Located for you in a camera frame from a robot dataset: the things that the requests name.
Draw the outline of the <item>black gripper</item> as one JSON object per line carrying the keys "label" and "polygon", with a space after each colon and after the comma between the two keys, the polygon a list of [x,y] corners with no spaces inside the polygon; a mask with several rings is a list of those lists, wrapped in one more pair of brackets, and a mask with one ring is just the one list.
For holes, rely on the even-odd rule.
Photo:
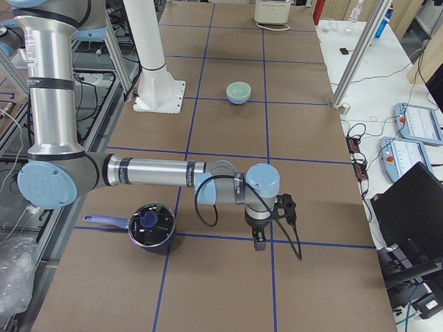
{"label": "black gripper", "polygon": [[269,212],[263,204],[260,204],[259,210],[245,205],[245,220],[251,227],[255,251],[266,249],[264,229],[272,221],[279,223],[280,219],[286,219],[293,231],[296,231],[296,203],[290,194],[277,195],[271,209],[272,212]]}

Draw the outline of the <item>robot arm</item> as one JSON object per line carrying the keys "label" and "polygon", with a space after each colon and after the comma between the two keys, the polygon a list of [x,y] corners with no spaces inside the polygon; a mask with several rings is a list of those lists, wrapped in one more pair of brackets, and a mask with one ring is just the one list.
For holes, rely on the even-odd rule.
{"label": "robot arm", "polygon": [[87,152],[78,142],[72,39],[104,40],[104,1],[13,1],[24,32],[34,144],[17,183],[33,205],[55,210],[99,187],[169,185],[191,187],[195,205],[243,205],[256,250],[264,250],[271,222],[296,225],[296,204],[280,193],[280,176],[266,163],[237,172],[215,163],[123,158]]}
{"label": "robot arm", "polygon": [[1,52],[6,57],[11,57],[21,48],[25,48],[23,29],[14,18],[3,20],[1,22]]}

